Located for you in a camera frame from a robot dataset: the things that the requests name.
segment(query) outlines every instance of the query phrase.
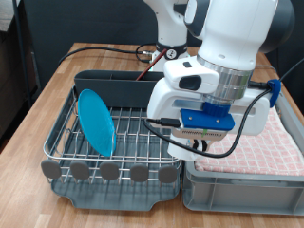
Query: pink towel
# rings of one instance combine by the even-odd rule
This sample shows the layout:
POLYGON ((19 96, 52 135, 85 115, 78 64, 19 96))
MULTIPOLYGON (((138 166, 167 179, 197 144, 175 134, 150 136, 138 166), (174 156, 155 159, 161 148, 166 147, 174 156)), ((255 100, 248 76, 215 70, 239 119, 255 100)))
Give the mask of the pink towel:
MULTIPOLYGON (((228 151, 236 135, 215 142, 209 153, 228 151)), ((258 136, 241 136, 236 150, 225 159, 204 158, 195 163, 199 171, 304 176, 304 159, 293 138, 282 125, 276 110, 270 110, 264 131, 258 136)))

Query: dish rack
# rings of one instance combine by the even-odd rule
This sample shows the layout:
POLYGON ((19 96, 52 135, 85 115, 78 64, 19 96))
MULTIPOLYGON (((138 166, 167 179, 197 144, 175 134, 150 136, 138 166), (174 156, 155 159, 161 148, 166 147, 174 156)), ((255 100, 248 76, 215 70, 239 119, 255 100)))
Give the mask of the dish rack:
MULTIPOLYGON (((87 209, 148 211, 158 201, 173 199, 180 191, 181 161, 144 127, 146 109, 109 107, 116 150, 104 157, 82 131, 77 94, 73 87, 44 145, 42 169, 51 189, 87 209)), ((161 133, 170 136, 169 129, 161 133)))

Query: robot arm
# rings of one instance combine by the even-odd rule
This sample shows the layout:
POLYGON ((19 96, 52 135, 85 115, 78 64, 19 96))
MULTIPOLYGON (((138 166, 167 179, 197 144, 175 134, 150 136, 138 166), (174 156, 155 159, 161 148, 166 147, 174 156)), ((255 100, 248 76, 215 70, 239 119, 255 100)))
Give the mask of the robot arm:
POLYGON ((188 57, 187 27, 183 16, 174 11, 174 5, 186 4, 188 0, 143 0, 155 12, 158 21, 157 50, 152 61, 166 48, 168 51, 153 67, 153 71, 163 71, 169 60, 188 57))
MULTIPOLYGON (((272 24, 278 0, 212 0, 204 22, 195 30, 203 0, 190 0, 185 24, 203 43, 198 56, 174 60, 164 66, 164 79, 155 86, 148 118, 175 118, 171 139, 192 145, 210 144, 237 133, 244 112, 261 94, 248 89, 256 66, 257 52, 272 24)), ((258 135, 270 109, 269 96, 260 98, 247 117, 242 134, 258 135)), ((201 156, 170 143, 168 153, 183 160, 201 156)))
POLYGON ((143 0, 155 12, 158 27, 158 42, 163 46, 183 46, 187 42, 187 27, 183 16, 174 11, 175 4, 186 4, 186 0, 143 0))

